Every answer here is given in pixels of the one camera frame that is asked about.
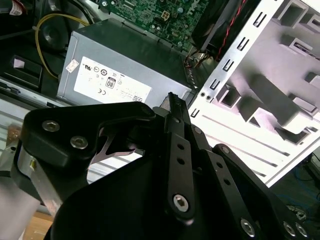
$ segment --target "wooden surface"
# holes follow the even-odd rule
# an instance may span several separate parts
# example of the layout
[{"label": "wooden surface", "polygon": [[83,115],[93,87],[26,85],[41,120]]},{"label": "wooden surface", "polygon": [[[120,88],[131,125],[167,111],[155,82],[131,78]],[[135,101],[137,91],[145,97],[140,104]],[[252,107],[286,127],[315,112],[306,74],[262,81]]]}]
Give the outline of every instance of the wooden surface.
[{"label": "wooden surface", "polygon": [[36,212],[24,231],[23,240],[43,240],[52,222],[50,215]]}]

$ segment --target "motherboard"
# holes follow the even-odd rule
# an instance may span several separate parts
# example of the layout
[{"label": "motherboard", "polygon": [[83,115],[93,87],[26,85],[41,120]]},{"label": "motherboard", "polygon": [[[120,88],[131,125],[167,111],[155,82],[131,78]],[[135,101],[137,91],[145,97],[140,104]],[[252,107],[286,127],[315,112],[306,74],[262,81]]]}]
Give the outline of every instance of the motherboard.
[{"label": "motherboard", "polygon": [[105,6],[125,20],[183,51],[210,0],[107,0]]}]

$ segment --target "power supply unit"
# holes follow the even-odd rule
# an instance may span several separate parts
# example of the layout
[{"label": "power supply unit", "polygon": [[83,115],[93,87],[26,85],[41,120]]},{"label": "power supply unit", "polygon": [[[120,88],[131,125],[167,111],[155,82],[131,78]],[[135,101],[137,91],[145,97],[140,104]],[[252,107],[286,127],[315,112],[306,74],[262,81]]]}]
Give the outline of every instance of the power supply unit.
[{"label": "power supply unit", "polygon": [[74,31],[57,96],[74,105],[139,101],[159,106],[168,92],[194,94],[181,55],[112,18]]}]

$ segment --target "power supply label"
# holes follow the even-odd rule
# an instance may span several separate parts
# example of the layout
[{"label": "power supply label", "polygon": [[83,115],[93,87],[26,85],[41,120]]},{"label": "power supply label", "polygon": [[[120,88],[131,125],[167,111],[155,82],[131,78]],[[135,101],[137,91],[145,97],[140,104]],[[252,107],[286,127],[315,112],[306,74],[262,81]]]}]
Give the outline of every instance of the power supply label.
[{"label": "power supply label", "polygon": [[82,57],[74,91],[104,104],[145,102],[151,87]]}]

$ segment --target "yellow cable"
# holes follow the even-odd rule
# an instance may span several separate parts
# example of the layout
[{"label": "yellow cable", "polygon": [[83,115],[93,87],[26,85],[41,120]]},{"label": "yellow cable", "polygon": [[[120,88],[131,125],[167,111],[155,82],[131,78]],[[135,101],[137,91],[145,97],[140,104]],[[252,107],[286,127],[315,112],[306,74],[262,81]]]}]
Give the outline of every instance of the yellow cable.
[{"label": "yellow cable", "polygon": [[62,13],[51,13],[51,14],[48,14],[46,16],[44,16],[43,18],[40,19],[40,21],[38,22],[38,24],[36,25],[36,29],[35,29],[35,45],[36,45],[36,50],[38,51],[38,54],[39,54],[39,57],[40,57],[40,60],[44,66],[44,68],[47,70],[47,72],[52,76],[54,77],[55,79],[58,79],[55,74],[53,72],[51,72],[45,62],[45,59],[44,59],[44,56],[41,52],[41,48],[40,48],[40,43],[39,43],[39,31],[40,31],[40,27],[41,25],[47,21],[48,19],[51,19],[51,18],[54,18],[54,17],[64,17],[64,18],[68,18],[68,19],[71,19],[71,20],[74,20],[84,26],[89,26],[89,23],[83,21],[82,19],[80,18],[77,18],[75,16],[71,16],[71,15],[67,15],[67,14],[62,14]]}]

